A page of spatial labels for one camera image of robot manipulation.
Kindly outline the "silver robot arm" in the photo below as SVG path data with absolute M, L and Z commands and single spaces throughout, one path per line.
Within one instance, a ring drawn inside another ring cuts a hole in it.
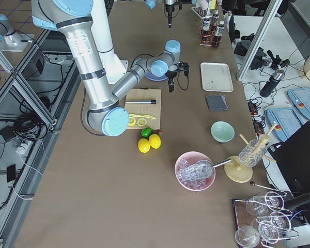
M 148 8 L 153 9 L 159 1 L 157 0 L 145 0 L 145 4 Z M 168 27 L 172 27 L 173 12 L 175 11 L 175 6 L 178 4 L 175 0 L 164 0 L 164 14 L 167 17 Z
M 110 86 L 99 44 L 111 39 L 104 1 L 32 1 L 33 23 L 65 35 L 90 99 L 87 125 L 107 136 L 119 136 L 129 123 L 128 111 L 119 101 L 147 74 L 163 76 L 178 64 L 181 46 L 169 40 L 154 58 L 140 58 Z

